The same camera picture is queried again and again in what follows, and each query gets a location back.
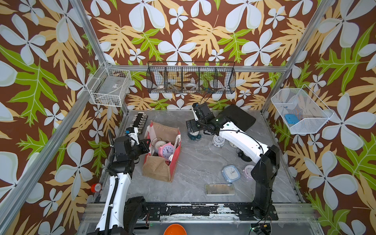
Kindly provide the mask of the red burlap canvas bag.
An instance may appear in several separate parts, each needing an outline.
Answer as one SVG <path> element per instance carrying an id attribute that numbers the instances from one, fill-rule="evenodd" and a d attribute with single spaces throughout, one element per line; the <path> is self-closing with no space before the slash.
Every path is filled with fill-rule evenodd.
<path id="1" fill-rule="evenodd" d="M 146 137 L 151 143 L 142 168 L 143 176 L 171 183 L 182 148 L 180 130 L 153 121 L 146 129 Z"/>

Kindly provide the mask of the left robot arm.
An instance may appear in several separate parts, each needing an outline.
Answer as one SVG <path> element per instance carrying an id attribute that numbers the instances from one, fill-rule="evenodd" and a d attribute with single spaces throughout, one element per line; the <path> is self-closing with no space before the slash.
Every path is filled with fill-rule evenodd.
<path id="1" fill-rule="evenodd" d="M 128 127 L 124 136 L 109 140 L 114 160 L 105 170 L 110 176 L 109 192 L 101 218 L 92 235 L 132 235 L 137 221 L 147 215 L 142 196 L 126 198 L 136 161 L 149 152 L 150 139 L 138 139 L 138 128 Z"/>

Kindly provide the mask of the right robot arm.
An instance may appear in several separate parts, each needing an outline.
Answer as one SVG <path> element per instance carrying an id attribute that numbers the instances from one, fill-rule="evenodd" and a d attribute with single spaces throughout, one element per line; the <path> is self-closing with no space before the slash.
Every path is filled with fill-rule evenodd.
<path id="1" fill-rule="evenodd" d="M 252 202 L 253 216 L 264 220 L 273 213 L 272 188 L 280 167 L 279 148 L 257 141 L 246 131 L 255 124 L 256 118 L 236 105 L 230 105 L 214 115 L 207 103 L 194 103 L 194 119 L 186 121 L 189 134 L 203 131 L 206 135 L 221 137 L 240 150 L 239 156 L 256 165 L 251 171 L 256 181 L 256 192 Z"/>

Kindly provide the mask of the pink twin-bell alarm clock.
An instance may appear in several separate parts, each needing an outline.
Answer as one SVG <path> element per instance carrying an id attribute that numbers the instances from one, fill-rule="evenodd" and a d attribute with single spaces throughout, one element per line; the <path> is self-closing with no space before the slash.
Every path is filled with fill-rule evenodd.
<path id="1" fill-rule="evenodd" d="M 172 145 L 171 143 L 167 143 L 159 149 L 158 155 L 159 157 L 165 158 L 166 161 L 171 162 L 174 156 L 174 152 L 175 152 L 175 146 Z"/>

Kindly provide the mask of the dark green alarm clock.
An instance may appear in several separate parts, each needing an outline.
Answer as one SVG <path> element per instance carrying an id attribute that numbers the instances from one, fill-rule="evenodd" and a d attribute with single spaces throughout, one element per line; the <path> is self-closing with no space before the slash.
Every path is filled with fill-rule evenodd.
<path id="1" fill-rule="evenodd" d="M 199 131 L 188 133 L 188 137 L 189 137 L 192 141 L 199 141 L 199 140 L 202 138 L 202 136 L 201 136 L 201 134 L 200 134 Z"/>

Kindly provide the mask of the blue square alarm clock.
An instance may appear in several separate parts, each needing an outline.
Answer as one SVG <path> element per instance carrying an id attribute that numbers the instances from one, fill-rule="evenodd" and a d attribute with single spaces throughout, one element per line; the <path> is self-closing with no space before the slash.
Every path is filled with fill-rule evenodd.
<path id="1" fill-rule="evenodd" d="M 233 183 L 240 179 L 240 172 L 234 165 L 225 166 L 221 172 L 228 183 Z"/>

